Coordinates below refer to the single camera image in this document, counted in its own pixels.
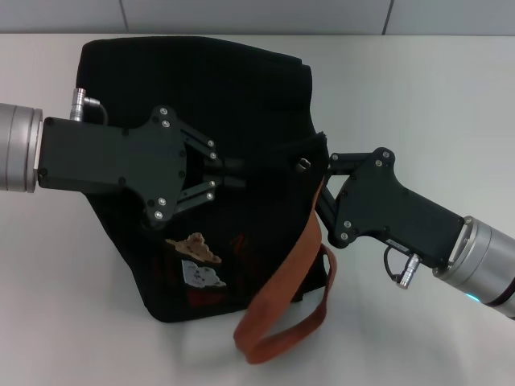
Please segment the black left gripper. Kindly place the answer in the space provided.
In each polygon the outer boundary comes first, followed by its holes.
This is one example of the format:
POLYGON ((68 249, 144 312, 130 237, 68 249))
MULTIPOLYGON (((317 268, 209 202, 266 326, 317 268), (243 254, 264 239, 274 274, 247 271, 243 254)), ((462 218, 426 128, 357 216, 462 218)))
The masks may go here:
POLYGON ((170 221, 174 211, 211 203, 221 187, 245 189, 243 179, 212 177, 182 190, 185 145, 202 154, 209 169, 244 170, 242 159, 224 157, 211 137, 174 113, 160 117, 154 111, 144 125, 133 129, 48 117, 43 123, 39 185, 91 195, 126 189, 136 194, 153 228, 170 221))

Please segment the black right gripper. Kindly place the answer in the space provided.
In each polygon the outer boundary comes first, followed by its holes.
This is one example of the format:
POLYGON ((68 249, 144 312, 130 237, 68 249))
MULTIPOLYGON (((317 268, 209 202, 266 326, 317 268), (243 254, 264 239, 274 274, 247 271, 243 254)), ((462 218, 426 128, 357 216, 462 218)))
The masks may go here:
POLYGON ((395 175, 395 154, 379 147, 372 153, 333 153, 327 176, 347 179, 337 196, 322 180, 316 213, 336 248, 372 237, 429 268, 442 268, 464 225, 464 218, 404 187, 395 175))

